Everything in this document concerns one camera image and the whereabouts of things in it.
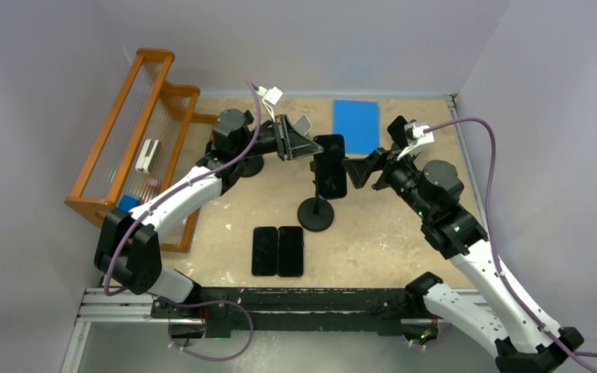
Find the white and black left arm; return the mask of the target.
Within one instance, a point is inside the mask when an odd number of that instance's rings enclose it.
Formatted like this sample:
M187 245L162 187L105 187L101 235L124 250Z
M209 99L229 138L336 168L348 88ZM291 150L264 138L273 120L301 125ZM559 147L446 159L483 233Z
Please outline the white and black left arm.
M208 149L177 183L129 211L114 208L103 221L95 267L103 272L103 289L148 293L170 301L180 317L190 318L201 307L200 286L187 275L165 267L162 239L203 205L230 190L244 173L243 161L276 153L285 160L324 151L281 117L261 122L250 111L228 109L217 116Z

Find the black tall phone stand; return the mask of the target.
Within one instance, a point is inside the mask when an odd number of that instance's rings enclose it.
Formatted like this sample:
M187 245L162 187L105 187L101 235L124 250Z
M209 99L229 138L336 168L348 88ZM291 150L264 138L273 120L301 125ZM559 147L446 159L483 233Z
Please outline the black tall phone stand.
M333 224L334 210L330 202L319 195L317 167L314 161L309 163L309 168L314 174L315 194L298 206L297 218L304 229L310 232L323 232Z

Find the black smartphone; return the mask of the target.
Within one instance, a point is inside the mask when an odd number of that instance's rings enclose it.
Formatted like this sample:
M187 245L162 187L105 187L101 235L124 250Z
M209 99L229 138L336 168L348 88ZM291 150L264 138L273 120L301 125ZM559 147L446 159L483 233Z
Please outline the black smartphone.
M273 226L253 230L251 274L274 276L278 272L278 229Z

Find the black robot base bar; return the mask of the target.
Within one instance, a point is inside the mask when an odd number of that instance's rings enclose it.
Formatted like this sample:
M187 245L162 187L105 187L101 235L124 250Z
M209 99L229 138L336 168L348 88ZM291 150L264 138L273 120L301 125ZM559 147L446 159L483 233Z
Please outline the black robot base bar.
M369 332L429 343L450 330L404 288L202 288L181 306L157 298L151 313L196 319L207 338L248 330Z

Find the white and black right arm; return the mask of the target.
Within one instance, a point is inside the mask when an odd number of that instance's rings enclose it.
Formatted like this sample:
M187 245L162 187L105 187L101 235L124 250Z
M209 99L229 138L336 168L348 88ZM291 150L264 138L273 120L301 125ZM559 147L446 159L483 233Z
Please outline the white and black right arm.
M563 327L544 312L494 258L486 230L459 202L464 185L454 165L434 160L419 169L411 157L383 148L364 159L344 159L342 165L356 188L379 171L373 189L396 192L421 219L425 240L487 304L483 309L460 298L440 277L426 272L406 286L411 314L441 316L478 342L501 372L552 372L585 342L576 328Z

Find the black round-base phone stand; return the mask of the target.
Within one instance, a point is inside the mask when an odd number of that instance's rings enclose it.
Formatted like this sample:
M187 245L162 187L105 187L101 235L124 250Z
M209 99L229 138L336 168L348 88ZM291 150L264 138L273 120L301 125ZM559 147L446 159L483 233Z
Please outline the black round-base phone stand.
M244 158L239 162L238 175L242 178L251 178L259 174L264 168L264 157L262 155L254 155Z

